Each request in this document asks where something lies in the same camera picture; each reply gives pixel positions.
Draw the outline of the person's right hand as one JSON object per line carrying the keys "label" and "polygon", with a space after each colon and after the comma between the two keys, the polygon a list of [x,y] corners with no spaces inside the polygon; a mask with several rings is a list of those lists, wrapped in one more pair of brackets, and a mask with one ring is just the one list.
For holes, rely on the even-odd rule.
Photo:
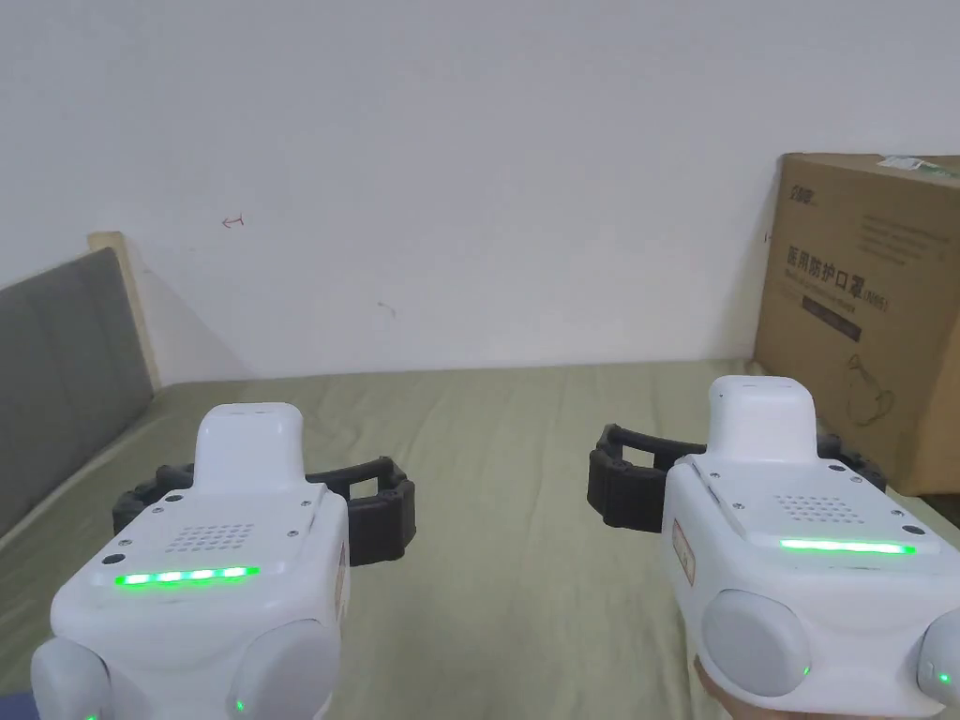
{"label": "person's right hand", "polygon": [[720,704],[720,706],[730,716],[731,719],[758,718],[759,708],[743,702],[741,699],[730,695],[722,687],[720,687],[706,672],[701,662],[699,662],[698,656],[695,657],[694,670],[697,674],[699,682],[703,685],[707,694]]}

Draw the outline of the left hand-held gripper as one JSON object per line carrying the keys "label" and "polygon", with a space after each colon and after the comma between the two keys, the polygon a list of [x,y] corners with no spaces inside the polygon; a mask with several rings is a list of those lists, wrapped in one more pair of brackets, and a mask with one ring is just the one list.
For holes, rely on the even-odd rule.
{"label": "left hand-held gripper", "polygon": [[415,484],[391,457],[306,475],[303,437],[293,405],[218,405],[194,465],[119,496],[114,539],[52,600],[41,718],[324,717],[350,565],[404,557]]}

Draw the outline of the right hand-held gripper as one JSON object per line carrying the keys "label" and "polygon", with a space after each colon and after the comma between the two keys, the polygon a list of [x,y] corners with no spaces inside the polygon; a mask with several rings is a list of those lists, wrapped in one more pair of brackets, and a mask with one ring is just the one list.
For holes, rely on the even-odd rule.
{"label": "right hand-held gripper", "polygon": [[779,712],[956,707],[958,551],[878,489],[874,462],[817,435],[800,383],[727,375],[709,394],[706,446],[608,424],[587,486],[609,527],[663,533],[705,673]]}

